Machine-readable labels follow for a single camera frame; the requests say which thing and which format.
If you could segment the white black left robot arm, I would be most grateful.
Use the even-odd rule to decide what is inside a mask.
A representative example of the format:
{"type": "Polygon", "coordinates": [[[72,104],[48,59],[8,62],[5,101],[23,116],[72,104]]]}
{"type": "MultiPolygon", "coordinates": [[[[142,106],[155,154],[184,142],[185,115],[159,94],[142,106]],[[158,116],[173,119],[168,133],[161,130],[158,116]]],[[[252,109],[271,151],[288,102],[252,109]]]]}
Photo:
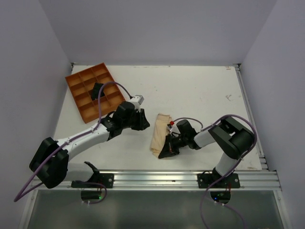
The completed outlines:
{"type": "Polygon", "coordinates": [[[54,140],[44,139],[29,168],[49,189],[63,181],[72,181],[73,187],[94,187],[102,183],[99,170],[90,162],[72,163],[83,151],[119,136],[124,129],[145,130],[150,126],[141,108],[143,97],[136,95],[122,102],[116,109],[77,135],[54,140]]]}

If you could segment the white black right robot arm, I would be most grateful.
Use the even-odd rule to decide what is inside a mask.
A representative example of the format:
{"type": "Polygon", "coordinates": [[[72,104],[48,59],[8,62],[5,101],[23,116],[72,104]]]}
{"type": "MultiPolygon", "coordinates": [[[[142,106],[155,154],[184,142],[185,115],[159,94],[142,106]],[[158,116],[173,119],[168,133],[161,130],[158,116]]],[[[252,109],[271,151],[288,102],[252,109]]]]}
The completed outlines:
{"type": "Polygon", "coordinates": [[[225,115],[214,124],[202,128],[200,132],[191,126],[188,118],[180,118],[176,126],[179,133],[170,131],[165,136],[165,143],[158,155],[159,159],[173,157],[180,153],[180,148],[189,147],[199,150],[207,145],[217,143],[223,150],[219,163],[213,168],[212,173],[202,173],[202,180],[206,184],[214,183],[217,187],[224,187],[229,182],[229,176],[241,160],[254,148],[257,134],[253,126],[249,130],[236,121],[238,115],[225,115]]]}

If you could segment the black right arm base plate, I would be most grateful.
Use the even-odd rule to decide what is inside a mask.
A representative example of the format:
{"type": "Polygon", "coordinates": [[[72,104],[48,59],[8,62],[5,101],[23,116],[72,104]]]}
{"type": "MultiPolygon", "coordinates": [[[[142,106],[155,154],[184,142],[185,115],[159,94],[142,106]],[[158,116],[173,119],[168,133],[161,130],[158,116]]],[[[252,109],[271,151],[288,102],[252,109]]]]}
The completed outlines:
{"type": "MultiPolygon", "coordinates": [[[[213,182],[220,177],[213,173],[197,174],[198,188],[208,188],[213,182]]],[[[215,183],[211,188],[240,188],[239,176],[237,173],[232,173],[229,176],[215,183]]]]}

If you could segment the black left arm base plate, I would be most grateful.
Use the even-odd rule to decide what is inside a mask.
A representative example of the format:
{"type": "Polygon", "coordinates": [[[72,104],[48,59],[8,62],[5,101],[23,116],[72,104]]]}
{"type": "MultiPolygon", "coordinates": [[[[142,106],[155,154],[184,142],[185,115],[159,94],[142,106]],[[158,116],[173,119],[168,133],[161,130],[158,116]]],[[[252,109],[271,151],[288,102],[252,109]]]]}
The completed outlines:
{"type": "Polygon", "coordinates": [[[88,181],[72,181],[72,188],[101,188],[100,184],[106,188],[112,188],[114,183],[113,173],[93,174],[88,181]]]}

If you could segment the cream beige underwear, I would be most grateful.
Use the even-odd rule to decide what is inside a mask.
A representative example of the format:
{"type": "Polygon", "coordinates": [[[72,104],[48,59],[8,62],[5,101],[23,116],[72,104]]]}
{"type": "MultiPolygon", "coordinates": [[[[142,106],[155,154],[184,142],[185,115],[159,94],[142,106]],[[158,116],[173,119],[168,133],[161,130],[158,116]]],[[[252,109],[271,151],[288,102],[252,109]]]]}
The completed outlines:
{"type": "Polygon", "coordinates": [[[152,135],[152,141],[150,145],[150,150],[152,154],[158,158],[164,143],[166,135],[169,134],[167,125],[172,121],[172,117],[169,114],[159,113],[156,117],[154,131],[152,135]]]}

